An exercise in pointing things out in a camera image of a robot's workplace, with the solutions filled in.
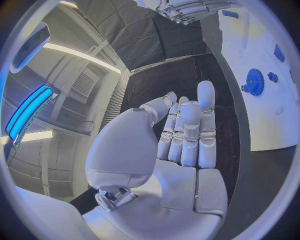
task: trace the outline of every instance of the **dark floor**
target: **dark floor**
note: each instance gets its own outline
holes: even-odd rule
[[[222,173],[230,203],[240,163],[239,123],[227,81],[212,54],[165,63],[132,75],[120,112],[138,108],[170,91],[177,94],[177,99],[186,96],[189,100],[196,101],[197,85],[203,80],[211,81],[215,87],[216,168]],[[167,117],[153,127],[157,140],[161,137],[166,119]]]

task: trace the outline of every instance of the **blue gear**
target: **blue gear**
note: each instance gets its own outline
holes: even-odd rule
[[[262,94],[265,87],[265,81],[261,71],[252,68],[248,72],[246,83],[249,93],[253,96],[259,96]]]

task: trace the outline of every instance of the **cable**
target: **cable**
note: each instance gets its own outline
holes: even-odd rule
[[[15,149],[14,146],[13,146],[13,149],[14,149],[14,155],[13,155],[13,157],[10,159],[10,161],[9,161],[8,164],[7,164],[7,167],[8,167],[8,168],[10,167],[10,164],[11,164],[12,160],[15,158],[16,153],[17,153],[17,150]]]

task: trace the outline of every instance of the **white panel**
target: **white panel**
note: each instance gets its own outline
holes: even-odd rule
[[[276,42],[264,27],[245,8],[235,8],[238,19],[222,15],[222,54],[235,75],[238,85],[246,84],[248,72],[258,69],[264,77],[260,96],[242,92],[251,137],[251,150],[263,151],[286,148],[299,143],[298,93],[290,76],[288,61],[279,61],[275,55]],[[270,81],[268,73],[278,76]]]

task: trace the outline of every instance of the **blue led strip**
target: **blue led strip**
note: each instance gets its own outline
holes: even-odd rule
[[[44,84],[41,86],[38,90],[36,90],[33,94],[31,94],[23,103],[22,105],[18,108],[18,110],[14,113],[14,115],[11,117],[9,120],[6,128],[5,128],[5,133],[8,135],[10,131],[12,130],[13,126],[15,125],[17,119],[19,116],[22,114],[22,112],[29,106],[29,104],[38,96],[40,95],[43,91],[47,89],[47,84]]]
[[[25,132],[27,131],[27,129],[30,127],[30,125],[33,123],[33,121],[35,120],[35,118],[40,114],[40,112],[51,102],[51,100],[53,99],[53,95],[49,96],[29,117],[29,119],[26,121],[26,123],[24,124],[23,128],[21,129],[21,131],[19,132],[19,135],[17,136],[16,140],[14,141],[14,146],[16,148],[19,147]]]
[[[33,112],[48,98],[52,95],[52,90],[47,88],[38,97],[36,97],[30,105],[21,113],[15,124],[13,125],[9,136],[14,140],[19,134],[20,129],[23,128],[27,120],[30,118]]]

